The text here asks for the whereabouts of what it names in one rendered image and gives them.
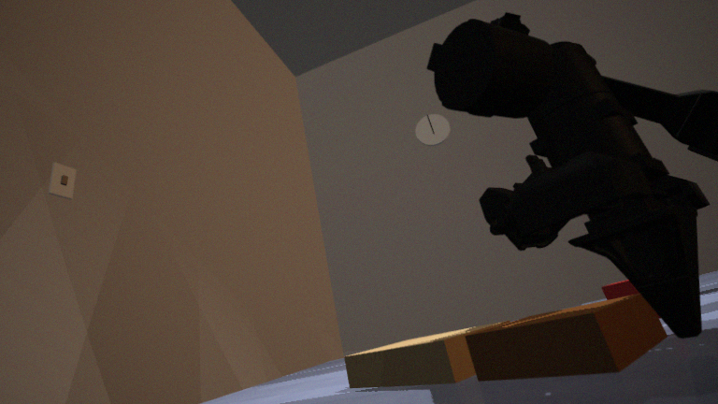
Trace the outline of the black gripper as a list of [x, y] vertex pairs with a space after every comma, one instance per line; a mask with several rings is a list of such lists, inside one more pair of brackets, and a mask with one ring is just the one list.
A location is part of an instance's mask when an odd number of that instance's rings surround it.
[[633, 114], [611, 93], [555, 109], [529, 142], [552, 170], [514, 188], [507, 208], [519, 238], [587, 214], [589, 234], [568, 242], [608, 257], [676, 337], [701, 333], [695, 182], [669, 176], [652, 158]]

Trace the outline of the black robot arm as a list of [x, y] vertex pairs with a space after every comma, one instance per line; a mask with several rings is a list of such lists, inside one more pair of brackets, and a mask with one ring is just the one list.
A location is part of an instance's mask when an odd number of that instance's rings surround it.
[[[477, 116], [522, 119], [534, 132], [555, 109], [573, 99], [611, 93], [620, 106], [660, 123], [687, 150], [718, 162], [718, 92], [670, 94], [601, 76], [596, 60], [582, 45], [529, 36], [519, 15], [489, 22], [470, 19], [434, 43], [427, 69], [435, 72], [445, 108]], [[512, 190], [489, 187], [479, 199], [494, 236], [505, 235], [519, 251], [544, 248], [569, 221], [551, 226], [541, 238], [519, 238], [507, 210]]]

